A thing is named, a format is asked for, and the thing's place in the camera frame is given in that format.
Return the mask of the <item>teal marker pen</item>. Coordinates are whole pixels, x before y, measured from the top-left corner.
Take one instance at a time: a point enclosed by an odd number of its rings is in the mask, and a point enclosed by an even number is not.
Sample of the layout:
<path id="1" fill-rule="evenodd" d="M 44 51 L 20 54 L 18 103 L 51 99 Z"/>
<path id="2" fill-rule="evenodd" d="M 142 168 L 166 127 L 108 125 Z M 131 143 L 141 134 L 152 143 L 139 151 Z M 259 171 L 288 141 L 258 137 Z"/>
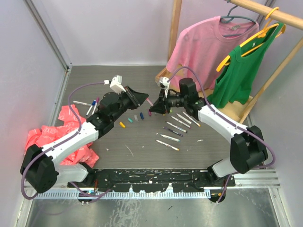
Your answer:
<path id="1" fill-rule="evenodd" d="M 164 137 L 166 139 L 175 141 L 175 142 L 180 142 L 180 139 L 177 139 L 177 138 L 174 138 L 174 137 L 171 137 L 171 136 L 167 136 L 167 135 L 164 135 L 164 134 L 160 134 L 160 136 L 162 136 L 162 137 Z"/>

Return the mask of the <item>grey marker pen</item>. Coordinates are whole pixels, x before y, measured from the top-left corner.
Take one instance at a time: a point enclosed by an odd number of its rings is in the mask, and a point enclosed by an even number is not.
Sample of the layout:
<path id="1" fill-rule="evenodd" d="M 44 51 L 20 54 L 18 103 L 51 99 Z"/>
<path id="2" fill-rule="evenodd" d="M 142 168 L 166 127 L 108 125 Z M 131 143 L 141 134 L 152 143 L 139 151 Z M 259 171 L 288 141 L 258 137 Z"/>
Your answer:
<path id="1" fill-rule="evenodd" d="M 180 119 L 182 119 L 183 121 L 187 122 L 188 124 L 192 124 L 192 122 L 191 122 L 190 120 L 186 119 L 186 118 L 183 117 L 182 115 L 180 115 L 180 114 L 178 114 L 178 113 L 176 113 L 176 115 L 177 115 Z"/>

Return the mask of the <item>yellow cap marker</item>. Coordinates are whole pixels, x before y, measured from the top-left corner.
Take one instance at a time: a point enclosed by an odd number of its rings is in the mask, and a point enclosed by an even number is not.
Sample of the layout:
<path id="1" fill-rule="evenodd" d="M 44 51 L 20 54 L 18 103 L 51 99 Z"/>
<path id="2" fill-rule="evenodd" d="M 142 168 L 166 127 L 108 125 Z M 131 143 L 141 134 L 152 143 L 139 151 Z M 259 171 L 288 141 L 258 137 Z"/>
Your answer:
<path id="1" fill-rule="evenodd" d="M 194 120 L 193 117 L 191 117 L 190 115 L 188 115 L 187 113 L 185 112 L 182 112 L 189 120 L 191 120 L 194 124 L 196 124 L 198 127 L 200 127 L 201 125 L 196 121 Z"/>

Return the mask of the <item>magenta marker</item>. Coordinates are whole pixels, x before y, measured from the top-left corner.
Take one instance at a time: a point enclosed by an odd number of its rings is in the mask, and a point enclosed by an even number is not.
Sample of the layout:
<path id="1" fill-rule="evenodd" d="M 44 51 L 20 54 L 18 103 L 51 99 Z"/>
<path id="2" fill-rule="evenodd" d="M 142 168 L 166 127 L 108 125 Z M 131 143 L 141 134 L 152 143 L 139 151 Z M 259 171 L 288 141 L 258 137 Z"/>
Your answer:
<path id="1" fill-rule="evenodd" d="M 176 117 L 174 117 L 174 116 L 171 116 L 171 118 L 174 119 L 175 121 L 179 122 L 180 124 L 183 124 L 183 125 L 185 125 L 185 126 L 188 127 L 188 128 L 191 128 L 190 125 L 188 125 L 187 123 L 181 121 L 180 119 L 178 119 L 178 118 L 176 118 Z"/>

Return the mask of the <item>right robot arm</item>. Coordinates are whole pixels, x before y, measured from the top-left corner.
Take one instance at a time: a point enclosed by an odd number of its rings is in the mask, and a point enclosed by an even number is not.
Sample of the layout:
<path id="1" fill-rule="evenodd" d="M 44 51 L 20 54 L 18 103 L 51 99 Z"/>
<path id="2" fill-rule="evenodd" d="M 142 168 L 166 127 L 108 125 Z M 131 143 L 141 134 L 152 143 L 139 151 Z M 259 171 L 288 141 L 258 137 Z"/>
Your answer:
<path id="1" fill-rule="evenodd" d="M 151 112 L 168 114 L 173 107 L 183 107 L 186 113 L 207 124 L 221 134 L 230 144 L 230 154 L 207 169 L 207 179 L 212 186 L 219 186 L 224 177 L 233 173 L 245 174 L 259 166 L 268 158 L 263 136 L 257 126 L 247 127 L 239 124 L 214 105 L 208 105 L 199 96 L 196 84 L 191 78 L 179 81 L 179 91 L 169 88 L 169 79 L 161 77 L 159 97 Z"/>

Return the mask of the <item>purple marker pen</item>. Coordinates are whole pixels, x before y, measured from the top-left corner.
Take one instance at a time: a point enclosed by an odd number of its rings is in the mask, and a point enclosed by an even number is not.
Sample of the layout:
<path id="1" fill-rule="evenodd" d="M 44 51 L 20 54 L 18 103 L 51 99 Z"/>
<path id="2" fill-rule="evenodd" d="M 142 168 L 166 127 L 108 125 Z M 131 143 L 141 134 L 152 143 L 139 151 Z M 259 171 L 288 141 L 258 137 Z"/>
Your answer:
<path id="1" fill-rule="evenodd" d="M 170 132 L 172 132 L 172 133 L 174 133 L 174 134 L 176 134 L 176 135 L 178 135 L 180 137 L 183 137 L 183 134 L 181 134 L 179 132 L 176 132 L 175 130 L 172 130 L 172 129 L 170 129 L 168 127 L 165 127 L 165 126 L 163 126 L 162 128 L 165 129 L 165 130 L 167 130 L 167 131 L 170 131 Z"/>

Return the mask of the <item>yellow marker pen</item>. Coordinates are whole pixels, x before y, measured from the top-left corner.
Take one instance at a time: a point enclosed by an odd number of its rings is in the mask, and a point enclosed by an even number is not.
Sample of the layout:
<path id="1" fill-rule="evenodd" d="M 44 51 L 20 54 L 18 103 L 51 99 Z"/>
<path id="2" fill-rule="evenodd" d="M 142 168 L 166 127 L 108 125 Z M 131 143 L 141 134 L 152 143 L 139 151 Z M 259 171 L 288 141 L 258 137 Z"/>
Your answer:
<path id="1" fill-rule="evenodd" d="M 163 141 L 156 140 L 156 142 L 158 142 L 159 144 L 162 144 L 162 145 L 164 145 L 164 146 L 166 146 L 166 147 L 169 147 L 170 149 L 173 149 L 173 150 L 175 150 L 175 151 L 179 151 L 178 148 L 176 148 L 176 147 L 174 147 L 174 146 L 172 146 L 172 145 L 170 145 L 170 144 L 168 144 L 168 143 L 165 143 L 165 142 L 163 142 Z"/>

